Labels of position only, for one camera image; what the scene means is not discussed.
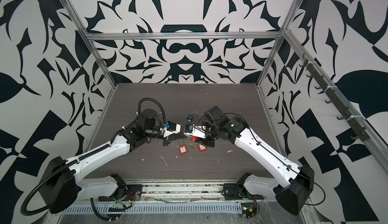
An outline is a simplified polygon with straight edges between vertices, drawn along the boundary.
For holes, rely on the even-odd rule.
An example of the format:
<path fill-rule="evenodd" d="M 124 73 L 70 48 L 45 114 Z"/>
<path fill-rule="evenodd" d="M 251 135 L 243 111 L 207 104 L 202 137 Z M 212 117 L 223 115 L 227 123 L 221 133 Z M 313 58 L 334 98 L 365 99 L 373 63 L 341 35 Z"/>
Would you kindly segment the blue padlock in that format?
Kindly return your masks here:
<path fill-rule="evenodd" d="M 190 123 L 194 120 L 195 117 L 198 116 L 198 113 L 196 111 L 194 111 L 193 113 L 191 114 L 188 114 L 187 115 L 187 122 Z"/>

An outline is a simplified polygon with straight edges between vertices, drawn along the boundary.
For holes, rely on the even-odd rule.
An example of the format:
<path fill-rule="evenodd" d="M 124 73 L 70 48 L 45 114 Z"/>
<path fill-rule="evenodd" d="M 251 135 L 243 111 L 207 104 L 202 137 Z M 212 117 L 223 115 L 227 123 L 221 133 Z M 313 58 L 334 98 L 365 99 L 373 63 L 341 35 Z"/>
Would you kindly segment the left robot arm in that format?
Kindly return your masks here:
<path fill-rule="evenodd" d="M 139 112 L 130 124 L 114 133 L 105 144 L 66 160 L 61 157 L 51 160 L 40 183 L 23 201 L 21 214 L 32 216 L 46 210 L 59 213 L 79 200 L 100 196 L 121 199 L 126 183 L 118 174 L 100 179 L 88 179 L 87 176 L 148 140 L 162 140 L 167 146 L 174 140 L 184 138 L 181 125 L 166 121 L 164 113 L 158 116 L 152 109 Z"/>

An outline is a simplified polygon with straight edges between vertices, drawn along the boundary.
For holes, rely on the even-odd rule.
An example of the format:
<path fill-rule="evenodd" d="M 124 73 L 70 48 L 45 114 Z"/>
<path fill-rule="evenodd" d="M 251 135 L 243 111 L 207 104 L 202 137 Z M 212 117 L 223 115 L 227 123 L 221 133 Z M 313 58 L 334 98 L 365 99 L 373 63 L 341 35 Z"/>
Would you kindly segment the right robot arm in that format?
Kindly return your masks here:
<path fill-rule="evenodd" d="M 251 174 L 242 178 L 243 188 L 250 195 L 274 198 L 288 213 L 297 216 L 313 192 L 314 170 L 308 164 L 299 166 L 281 155 L 237 114 L 228 118 L 227 113 L 213 106 L 204 116 L 207 120 L 204 144 L 216 139 L 228 140 L 252 156 L 273 177 L 263 181 Z"/>

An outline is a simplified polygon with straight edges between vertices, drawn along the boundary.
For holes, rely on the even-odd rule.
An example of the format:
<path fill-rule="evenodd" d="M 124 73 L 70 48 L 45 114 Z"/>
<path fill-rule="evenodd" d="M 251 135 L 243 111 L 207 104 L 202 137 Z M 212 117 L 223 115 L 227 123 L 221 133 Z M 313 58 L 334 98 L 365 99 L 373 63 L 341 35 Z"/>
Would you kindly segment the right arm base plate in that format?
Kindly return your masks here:
<path fill-rule="evenodd" d="M 221 194 L 226 200 L 241 200 L 241 199 L 253 199 L 253 200 L 263 200 L 264 197 L 261 195 L 251 195 L 243 187 L 243 185 L 238 184 L 223 184 L 223 189 Z"/>

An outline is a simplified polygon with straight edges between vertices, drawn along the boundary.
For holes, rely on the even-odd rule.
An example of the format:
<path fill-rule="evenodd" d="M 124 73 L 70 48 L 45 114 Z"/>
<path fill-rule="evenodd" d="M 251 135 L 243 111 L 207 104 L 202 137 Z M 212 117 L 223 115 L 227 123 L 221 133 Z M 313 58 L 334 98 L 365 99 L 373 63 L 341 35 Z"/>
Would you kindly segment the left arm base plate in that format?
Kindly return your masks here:
<path fill-rule="evenodd" d="M 118 189 L 109 197 L 100 196 L 99 202 L 112 202 L 116 200 L 120 201 L 133 201 L 141 197 L 143 185 L 134 184 L 126 185 L 126 187 L 119 186 Z"/>

